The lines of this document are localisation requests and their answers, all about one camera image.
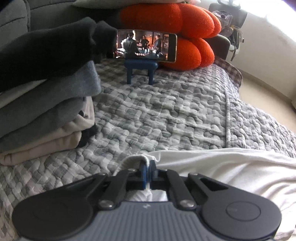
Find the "floor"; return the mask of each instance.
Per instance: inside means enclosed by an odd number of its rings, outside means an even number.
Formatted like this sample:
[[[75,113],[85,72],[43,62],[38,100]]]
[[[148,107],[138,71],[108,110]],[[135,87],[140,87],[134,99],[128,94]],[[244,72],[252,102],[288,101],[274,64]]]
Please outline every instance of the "floor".
[[[290,103],[287,103],[276,94],[246,78],[243,78],[240,96],[244,102],[264,110],[272,115],[279,123],[296,133],[296,110]]]

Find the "quilted blanket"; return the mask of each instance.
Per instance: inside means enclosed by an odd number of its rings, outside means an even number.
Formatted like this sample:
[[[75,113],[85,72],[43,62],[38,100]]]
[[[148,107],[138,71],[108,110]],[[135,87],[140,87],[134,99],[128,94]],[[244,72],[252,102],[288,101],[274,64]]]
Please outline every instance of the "quilted blanket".
[[[84,148],[20,165],[0,166],[0,240],[18,238],[11,215],[24,198],[103,172],[128,155],[155,150],[226,147],[270,150],[296,157],[296,136],[239,98],[240,72],[217,59],[190,72],[159,69],[154,85],[145,71],[117,60],[96,65],[103,92],[94,98],[98,133]]]

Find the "black round joint cover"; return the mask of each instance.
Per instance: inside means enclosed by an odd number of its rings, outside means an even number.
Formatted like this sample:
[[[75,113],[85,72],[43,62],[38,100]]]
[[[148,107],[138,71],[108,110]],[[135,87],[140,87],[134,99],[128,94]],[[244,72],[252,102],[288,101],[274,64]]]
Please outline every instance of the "black round joint cover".
[[[213,192],[201,215],[212,230],[235,240],[265,240],[281,223],[273,202],[237,189]]]
[[[20,202],[12,221],[22,237],[52,241],[69,238],[91,221],[93,209],[82,196],[70,193],[40,194]]]

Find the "sofa cushion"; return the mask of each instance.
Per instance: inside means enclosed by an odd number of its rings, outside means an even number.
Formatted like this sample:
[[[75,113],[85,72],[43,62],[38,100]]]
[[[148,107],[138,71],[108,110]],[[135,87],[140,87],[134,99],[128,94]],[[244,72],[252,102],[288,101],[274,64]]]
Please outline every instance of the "sofa cushion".
[[[0,48],[29,30],[30,8],[24,0],[13,0],[2,9],[0,12]]]
[[[76,0],[73,5],[77,7],[85,7],[85,8],[106,8],[106,9],[114,9],[114,8],[122,8],[126,6],[130,6],[133,4],[139,3],[179,3],[184,0]]]
[[[84,9],[73,6],[75,0],[28,0],[31,9],[31,31],[76,22],[90,17],[96,22],[113,15],[114,10]]]
[[[0,11],[2,11],[3,8],[6,7],[11,2],[11,0],[2,0],[0,1]]]

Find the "folded clothes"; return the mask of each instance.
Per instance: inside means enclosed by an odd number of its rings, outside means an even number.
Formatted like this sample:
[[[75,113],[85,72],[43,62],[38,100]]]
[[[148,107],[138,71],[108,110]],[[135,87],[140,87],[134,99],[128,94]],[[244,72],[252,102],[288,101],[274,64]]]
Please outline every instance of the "folded clothes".
[[[82,97],[64,100],[26,126],[0,138],[0,153],[19,148],[59,129],[73,121],[82,108]]]
[[[29,150],[7,154],[5,156],[0,154],[0,163],[2,165],[17,165],[23,161],[49,155],[54,152],[74,149],[77,147],[80,139],[81,131],[77,131],[68,136],[43,143]]]
[[[73,121],[66,123],[61,128],[58,128],[57,130],[50,132],[49,134],[41,137],[40,139],[27,143],[19,148],[0,153],[0,162],[1,162],[1,159],[7,154],[13,154],[13,153],[22,152],[22,151],[35,148],[46,142],[71,135],[74,132],[89,129],[94,124],[95,124],[94,106],[93,106],[92,98],[88,96],[86,97],[86,101],[84,102],[82,110],[79,112],[79,114],[76,116],[76,118]]]
[[[19,85],[13,89],[2,92],[0,94],[0,108],[8,105],[10,102],[14,101],[28,91],[34,89],[36,86],[42,84],[44,81],[45,80],[31,81],[29,83]]]
[[[115,28],[89,17],[28,32],[0,49],[0,92],[33,80],[71,75],[95,53],[110,51],[116,36]]]
[[[0,138],[26,126],[64,100],[94,96],[100,91],[100,79],[93,61],[86,63],[73,75],[47,80],[0,109]]]

